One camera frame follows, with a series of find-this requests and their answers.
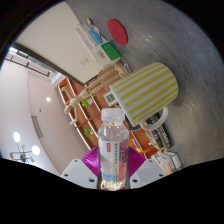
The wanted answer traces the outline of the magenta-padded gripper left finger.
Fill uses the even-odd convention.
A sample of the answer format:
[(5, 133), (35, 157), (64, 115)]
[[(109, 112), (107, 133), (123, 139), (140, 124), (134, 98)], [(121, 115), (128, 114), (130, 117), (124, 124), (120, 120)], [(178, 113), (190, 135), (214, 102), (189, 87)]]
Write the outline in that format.
[(95, 147), (81, 159), (74, 158), (60, 175), (78, 186), (96, 189), (100, 176), (99, 148)]

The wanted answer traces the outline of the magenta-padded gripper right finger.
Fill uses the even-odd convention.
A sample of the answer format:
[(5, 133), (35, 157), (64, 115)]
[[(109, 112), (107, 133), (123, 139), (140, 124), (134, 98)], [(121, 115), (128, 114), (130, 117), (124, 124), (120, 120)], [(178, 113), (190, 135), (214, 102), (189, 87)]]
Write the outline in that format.
[(166, 174), (153, 159), (146, 159), (133, 148), (129, 148), (127, 160), (127, 189), (141, 188), (157, 181)]

